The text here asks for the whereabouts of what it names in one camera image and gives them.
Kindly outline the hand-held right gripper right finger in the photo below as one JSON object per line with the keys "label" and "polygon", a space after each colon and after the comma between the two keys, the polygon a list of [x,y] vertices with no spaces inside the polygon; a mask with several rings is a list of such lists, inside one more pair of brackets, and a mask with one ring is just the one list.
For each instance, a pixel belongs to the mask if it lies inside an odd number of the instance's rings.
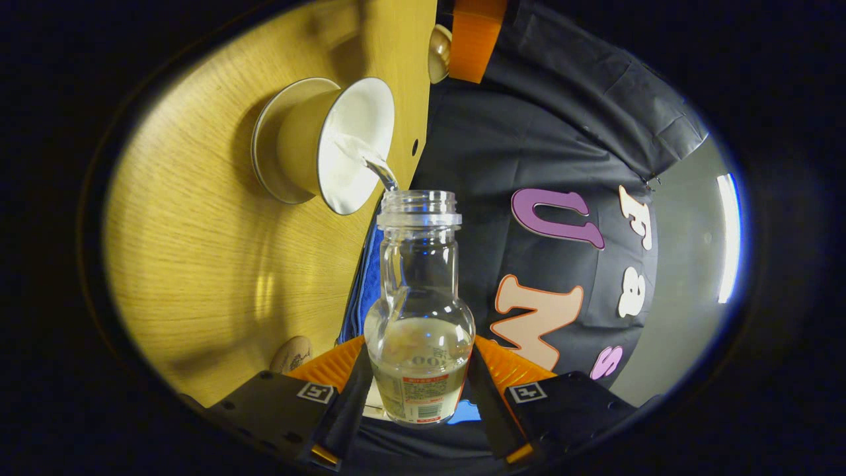
{"label": "hand-held right gripper right finger", "polygon": [[661,404],[635,407],[583,372],[557,376],[477,337],[468,382],[492,454],[508,467],[567,461],[620,434]]}

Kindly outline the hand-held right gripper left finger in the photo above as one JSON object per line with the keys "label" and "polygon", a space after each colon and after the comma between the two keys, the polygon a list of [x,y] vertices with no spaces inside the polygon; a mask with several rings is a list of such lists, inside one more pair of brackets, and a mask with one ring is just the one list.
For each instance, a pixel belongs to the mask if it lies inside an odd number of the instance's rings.
{"label": "hand-held right gripper left finger", "polygon": [[356,337],[286,376],[261,371],[209,407],[190,395],[182,395],[182,401],[284,463],[338,472],[362,421],[372,380],[365,337]]}

